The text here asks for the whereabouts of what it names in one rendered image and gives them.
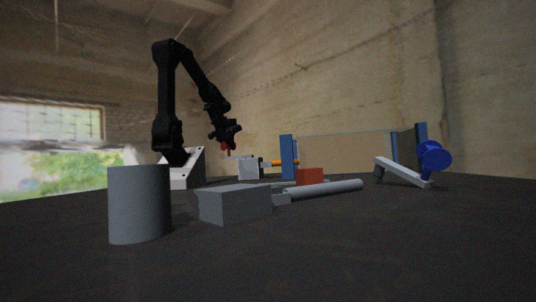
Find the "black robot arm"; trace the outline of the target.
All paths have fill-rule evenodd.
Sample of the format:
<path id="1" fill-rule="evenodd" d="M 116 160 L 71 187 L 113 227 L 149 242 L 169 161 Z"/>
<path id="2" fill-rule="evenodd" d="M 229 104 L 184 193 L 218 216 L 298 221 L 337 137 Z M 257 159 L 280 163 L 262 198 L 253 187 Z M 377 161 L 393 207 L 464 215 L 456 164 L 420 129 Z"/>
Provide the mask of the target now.
<path id="1" fill-rule="evenodd" d="M 161 152 L 170 168 L 181 168 L 191 153 L 182 147 L 183 122 L 175 115 L 175 70 L 180 62 L 199 88 L 202 101 L 207 102 L 203 110 L 208 112 L 211 120 L 230 111 L 231 105 L 208 81 L 194 53 L 184 44 L 168 38 L 154 42 L 151 49 L 152 59 L 158 67 L 158 114 L 152 122 L 151 150 Z"/>

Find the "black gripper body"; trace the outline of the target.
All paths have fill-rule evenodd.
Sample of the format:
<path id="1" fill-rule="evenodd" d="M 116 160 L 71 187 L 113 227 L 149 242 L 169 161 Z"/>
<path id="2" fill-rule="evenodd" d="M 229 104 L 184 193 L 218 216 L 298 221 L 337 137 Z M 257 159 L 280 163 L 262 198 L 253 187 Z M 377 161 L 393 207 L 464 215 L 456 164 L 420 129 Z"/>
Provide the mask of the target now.
<path id="1" fill-rule="evenodd" d="M 214 137 L 221 138 L 225 134 L 226 136 L 231 136 L 242 130 L 240 124 L 236 124 L 232 127 L 230 125 L 228 126 L 226 118 L 227 117 L 224 117 L 224 115 L 222 115 L 218 118 L 211 120 L 211 125 L 214 125 L 216 130 L 208 134 L 209 140 L 214 139 Z"/>

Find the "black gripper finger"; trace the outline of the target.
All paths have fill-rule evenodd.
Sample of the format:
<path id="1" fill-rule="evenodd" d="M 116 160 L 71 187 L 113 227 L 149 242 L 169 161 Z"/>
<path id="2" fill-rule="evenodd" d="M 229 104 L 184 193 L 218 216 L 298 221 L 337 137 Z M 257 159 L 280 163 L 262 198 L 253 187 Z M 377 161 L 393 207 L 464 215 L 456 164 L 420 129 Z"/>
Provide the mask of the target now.
<path id="1" fill-rule="evenodd" d="M 230 148 L 232 150 L 235 149 L 235 146 L 234 146 L 234 135 L 231 135 L 231 136 L 225 136 L 223 139 L 228 143 L 228 145 L 230 146 Z"/>
<path id="2" fill-rule="evenodd" d="M 219 143 L 222 143 L 223 141 L 227 144 L 227 142 L 223 139 L 224 137 L 226 136 L 226 134 L 221 137 L 221 138 L 217 138 L 216 140 L 219 142 Z"/>

